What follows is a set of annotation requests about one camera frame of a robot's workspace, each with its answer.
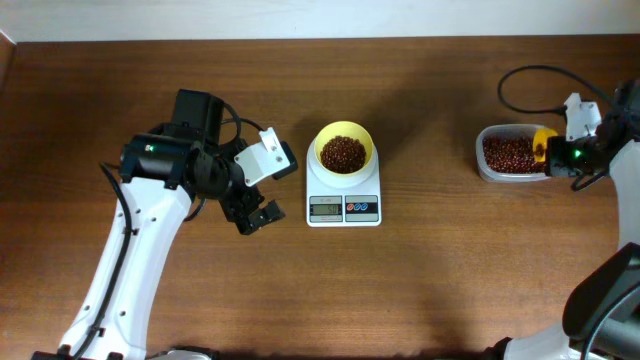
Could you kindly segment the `yellow plastic measuring scoop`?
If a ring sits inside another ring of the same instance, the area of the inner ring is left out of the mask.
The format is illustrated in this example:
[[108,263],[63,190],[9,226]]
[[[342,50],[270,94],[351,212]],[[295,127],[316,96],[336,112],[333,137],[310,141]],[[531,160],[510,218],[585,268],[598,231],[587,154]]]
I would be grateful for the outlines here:
[[558,133],[551,128],[538,128],[534,134],[532,142],[532,151],[534,160],[537,163],[546,162],[547,142],[550,138],[557,136]]

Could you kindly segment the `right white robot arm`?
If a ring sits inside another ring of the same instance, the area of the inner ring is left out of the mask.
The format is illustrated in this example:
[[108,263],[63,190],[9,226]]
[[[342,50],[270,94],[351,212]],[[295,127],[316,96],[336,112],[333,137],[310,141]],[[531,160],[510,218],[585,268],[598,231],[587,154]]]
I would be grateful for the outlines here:
[[571,293],[560,323],[525,338],[504,338],[482,358],[636,359],[639,356],[639,83],[622,84],[605,116],[577,94],[565,103],[566,132],[542,128],[532,151],[548,177],[571,177],[573,191],[602,178],[615,186],[616,253]]

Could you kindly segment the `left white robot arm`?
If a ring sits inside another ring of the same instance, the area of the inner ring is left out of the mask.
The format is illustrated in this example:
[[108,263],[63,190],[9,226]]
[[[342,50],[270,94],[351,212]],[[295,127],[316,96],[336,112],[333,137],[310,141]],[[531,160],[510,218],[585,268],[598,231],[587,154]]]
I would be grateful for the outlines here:
[[249,145],[239,134],[220,140],[224,114],[245,124],[233,107],[207,92],[181,89],[170,122],[138,134],[117,166],[103,164],[117,207],[93,281],[73,324],[53,353],[36,359],[143,359],[151,310],[164,265],[180,227],[207,200],[250,235],[284,217],[258,183],[298,168],[273,128]]

